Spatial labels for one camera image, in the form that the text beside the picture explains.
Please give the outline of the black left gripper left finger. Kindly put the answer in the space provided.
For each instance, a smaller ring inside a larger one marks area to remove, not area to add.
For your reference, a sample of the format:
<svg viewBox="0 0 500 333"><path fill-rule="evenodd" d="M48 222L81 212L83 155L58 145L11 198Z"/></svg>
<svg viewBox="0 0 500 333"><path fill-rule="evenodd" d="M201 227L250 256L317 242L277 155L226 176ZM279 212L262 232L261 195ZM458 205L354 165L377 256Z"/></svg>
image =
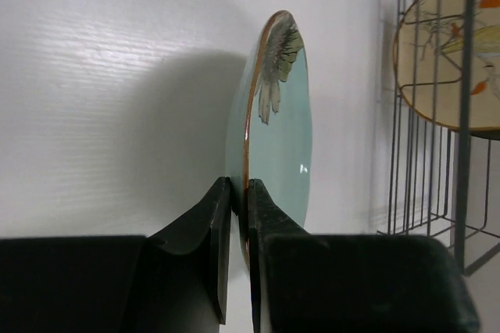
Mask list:
<svg viewBox="0 0 500 333"><path fill-rule="evenodd" d="M144 235L1 242L4 332L217 332L226 322L228 179Z"/></svg>

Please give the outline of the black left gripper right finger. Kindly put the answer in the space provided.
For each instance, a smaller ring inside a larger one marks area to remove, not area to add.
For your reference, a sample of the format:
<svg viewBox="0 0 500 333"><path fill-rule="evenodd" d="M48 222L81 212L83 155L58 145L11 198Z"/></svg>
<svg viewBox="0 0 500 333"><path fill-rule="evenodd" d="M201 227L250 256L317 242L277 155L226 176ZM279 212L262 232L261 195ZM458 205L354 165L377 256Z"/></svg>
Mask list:
<svg viewBox="0 0 500 333"><path fill-rule="evenodd" d="M422 235L313 235L248 187L256 332L478 332L466 283L441 242Z"/></svg>

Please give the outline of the teal oval flower plate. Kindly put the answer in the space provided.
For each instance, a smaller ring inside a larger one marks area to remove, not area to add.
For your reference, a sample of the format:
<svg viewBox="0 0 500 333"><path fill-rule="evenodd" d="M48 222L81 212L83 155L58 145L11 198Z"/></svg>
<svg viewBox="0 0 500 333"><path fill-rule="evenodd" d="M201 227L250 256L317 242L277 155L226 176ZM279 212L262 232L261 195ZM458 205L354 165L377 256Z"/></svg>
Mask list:
<svg viewBox="0 0 500 333"><path fill-rule="evenodd" d="M260 179L270 198L305 223L313 149L304 41L287 10L266 22L247 58L227 122L225 173L233 187L241 254L249 261L247 190Z"/></svg>

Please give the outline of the beige bird plate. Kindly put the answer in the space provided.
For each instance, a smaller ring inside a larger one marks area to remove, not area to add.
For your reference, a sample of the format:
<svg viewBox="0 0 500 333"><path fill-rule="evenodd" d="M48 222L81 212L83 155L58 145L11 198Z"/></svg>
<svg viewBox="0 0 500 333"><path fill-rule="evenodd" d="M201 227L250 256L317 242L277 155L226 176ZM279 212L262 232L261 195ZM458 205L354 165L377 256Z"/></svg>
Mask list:
<svg viewBox="0 0 500 333"><path fill-rule="evenodd" d="M398 25L393 63L398 90L419 116L459 129L466 0L415 0ZM499 0L475 0L470 63L470 131L499 130Z"/></svg>

